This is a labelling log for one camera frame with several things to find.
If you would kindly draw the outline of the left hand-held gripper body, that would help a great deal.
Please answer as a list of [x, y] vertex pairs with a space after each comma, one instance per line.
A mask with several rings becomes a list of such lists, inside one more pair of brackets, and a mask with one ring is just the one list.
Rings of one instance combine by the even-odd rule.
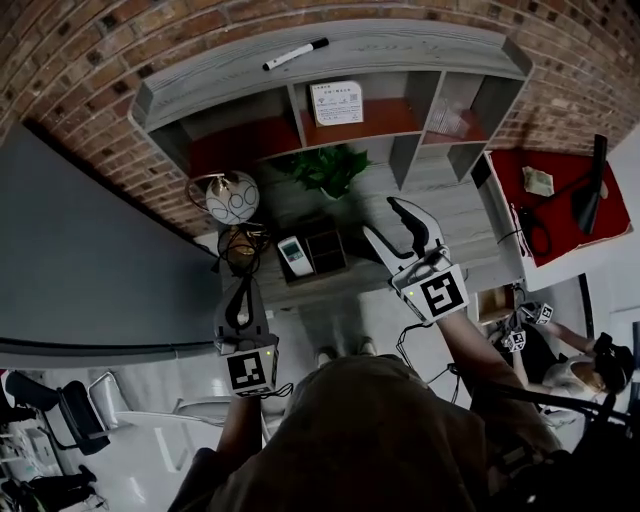
[[216, 327], [215, 345], [229, 391], [241, 398], [268, 396], [276, 391], [279, 338], [267, 324], [225, 323]]

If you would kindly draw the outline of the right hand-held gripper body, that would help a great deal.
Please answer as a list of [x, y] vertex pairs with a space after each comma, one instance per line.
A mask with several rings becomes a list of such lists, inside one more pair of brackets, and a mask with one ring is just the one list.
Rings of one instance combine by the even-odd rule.
[[391, 278], [398, 297], [423, 323], [435, 323], [469, 304], [462, 270], [449, 256], [449, 248], [440, 245]]

